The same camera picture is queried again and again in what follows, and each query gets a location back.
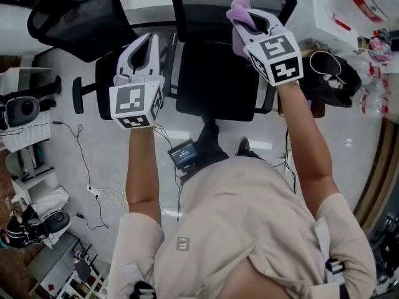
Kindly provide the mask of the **clear plastic bags red print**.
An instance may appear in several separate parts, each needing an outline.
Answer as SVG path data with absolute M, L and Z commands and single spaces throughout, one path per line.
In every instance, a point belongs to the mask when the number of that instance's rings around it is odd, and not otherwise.
M 384 72 L 379 65 L 369 63 L 368 77 L 371 82 L 362 87 L 359 109 L 363 115 L 383 117 L 389 113 L 390 74 Z

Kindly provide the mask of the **pink mesh pouch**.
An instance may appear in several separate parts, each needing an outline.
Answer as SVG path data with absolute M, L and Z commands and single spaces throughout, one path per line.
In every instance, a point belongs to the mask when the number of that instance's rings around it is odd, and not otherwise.
M 392 41 L 386 29 L 374 31 L 368 46 L 368 53 L 374 61 L 385 63 L 392 60 Z

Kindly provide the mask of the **black bag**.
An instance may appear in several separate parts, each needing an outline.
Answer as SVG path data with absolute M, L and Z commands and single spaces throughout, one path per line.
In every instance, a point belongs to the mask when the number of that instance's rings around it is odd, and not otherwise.
M 338 56 L 315 51 L 302 59 L 304 76 L 299 85 L 308 100 L 321 100 L 332 107 L 350 108 L 362 86 L 355 69 Z

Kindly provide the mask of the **white drawer cabinet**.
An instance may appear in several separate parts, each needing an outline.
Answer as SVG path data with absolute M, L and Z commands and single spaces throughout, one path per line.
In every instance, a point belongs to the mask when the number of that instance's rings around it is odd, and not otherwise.
M 50 115 L 47 112 L 42 112 L 28 124 L 14 128 L 9 127 L 6 131 L 0 131 L 0 138 L 5 148 L 13 153 L 27 146 L 48 140 L 51 137 L 51 124 Z

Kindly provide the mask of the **brown wooden panel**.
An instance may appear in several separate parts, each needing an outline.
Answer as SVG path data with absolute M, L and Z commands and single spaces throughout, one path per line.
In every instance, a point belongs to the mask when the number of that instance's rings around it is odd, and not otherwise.
M 382 215 L 392 195 L 395 176 L 398 174 L 399 125 L 383 119 L 372 167 L 353 211 L 366 234 L 371 233 Z

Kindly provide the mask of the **person's black trousers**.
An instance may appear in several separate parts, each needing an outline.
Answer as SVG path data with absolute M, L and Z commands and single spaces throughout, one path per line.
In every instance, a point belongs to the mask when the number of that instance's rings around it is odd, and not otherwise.
M 195 148 L 198 152 L 198 159 L 196 160 L 196 168 L 198 170 L 229 159 L 229 155 L 219 145 L 219 126 L 216 124 L 216 120 L 203 119 L 203 122 L 204 127 L 195 143 Z M 251 148 L 250 152 L 244 156 L 241 155 L 241 157 L 262 160 Z

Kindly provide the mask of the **person's beige shirt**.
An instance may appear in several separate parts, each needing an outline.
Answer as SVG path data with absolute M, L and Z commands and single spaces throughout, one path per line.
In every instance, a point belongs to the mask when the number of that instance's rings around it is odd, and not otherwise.
M 349 299 L 372 296 L 374 257 L 343 195 L 311 214 L 274 167 L 237 157 L 193 176 L 182 197 L 185 214 L 169 236 L 147 215 L 121 217 L 108 299 L 129 299 L 138 281 L 158 299 L 215 299 L 243 260 L 292 298 L 337 298 L 340 284 Z

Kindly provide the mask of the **person's right black shoe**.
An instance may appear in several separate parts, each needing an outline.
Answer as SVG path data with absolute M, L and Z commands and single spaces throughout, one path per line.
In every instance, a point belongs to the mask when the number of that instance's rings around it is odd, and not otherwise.
M 246 137 L 242 137 L 239 142 L 238 151 L 236 156 L 245 155 L 246 153 L 250 152 L 250 144 L 249 140 Z

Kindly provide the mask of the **person's left forearm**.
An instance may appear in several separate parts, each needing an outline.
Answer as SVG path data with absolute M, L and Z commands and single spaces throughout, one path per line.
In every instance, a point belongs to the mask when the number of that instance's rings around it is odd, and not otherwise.
M 139 204 L 159 201 L 160 187 L 152 128 L 130 132 L 125 192 L 129 209 Z

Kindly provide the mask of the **person's right forearm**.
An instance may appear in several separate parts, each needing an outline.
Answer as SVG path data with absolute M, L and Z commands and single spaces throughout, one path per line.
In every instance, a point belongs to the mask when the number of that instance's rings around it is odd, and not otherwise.
M 291 141 L 294 164 L 302 181 L 332 177 L 332 160 L 302 90 L 294 82 L 277 87 Z

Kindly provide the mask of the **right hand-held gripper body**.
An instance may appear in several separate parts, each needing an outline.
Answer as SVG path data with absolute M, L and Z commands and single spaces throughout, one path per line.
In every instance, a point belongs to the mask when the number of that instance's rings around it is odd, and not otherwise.
M 254 69 L 273 87 L 304 76 L 301 51 L 291 31 L 245 45 L 244 53 Z

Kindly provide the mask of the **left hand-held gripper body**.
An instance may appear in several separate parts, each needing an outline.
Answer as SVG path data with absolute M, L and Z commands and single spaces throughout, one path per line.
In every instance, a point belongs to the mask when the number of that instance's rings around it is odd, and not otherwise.
M 161 75 L 116 75 L 114 86 L 109 88 L 112 120 L 124 130 L 155 126 L 164 101 L 164 82 L 165 79 Z

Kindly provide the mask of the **purple cloth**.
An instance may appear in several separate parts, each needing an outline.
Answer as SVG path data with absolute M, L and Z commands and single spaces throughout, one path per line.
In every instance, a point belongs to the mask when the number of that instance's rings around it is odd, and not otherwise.
M 233 21 L 241 21 L 249 26 L 253 31 L 256 31 L 256 25 L 252 20 L 247 9 L 251 8 L 251 0 L 233 0 L 231 8 L 226 12 L 226 17 L 233 23 Z M 233 28 L 232 33 L 232 47 L 233 52 L 240 57 L 248 59 L 248 56 L 244 53 L 244 42 L 241 40 L 236 29 Z

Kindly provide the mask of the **brown wooden stool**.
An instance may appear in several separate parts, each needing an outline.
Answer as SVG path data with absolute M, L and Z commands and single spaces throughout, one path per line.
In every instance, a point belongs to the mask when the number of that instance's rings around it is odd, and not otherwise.
M 325 103 L 321 100 L 312 100 L 310 110 L 314 118 L 323 118 L 325 116 Z

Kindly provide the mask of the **black mesh office chair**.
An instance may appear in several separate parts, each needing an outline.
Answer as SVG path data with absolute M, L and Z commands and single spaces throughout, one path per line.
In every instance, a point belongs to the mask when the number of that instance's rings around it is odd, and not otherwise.
M 226 17 L 233 0 L 172 0 L 178 39 L 186 43 L 232 43 L 233 26 Z M 270 12 L 285 24 L 297 0 L 251 0 L 251 7 Z

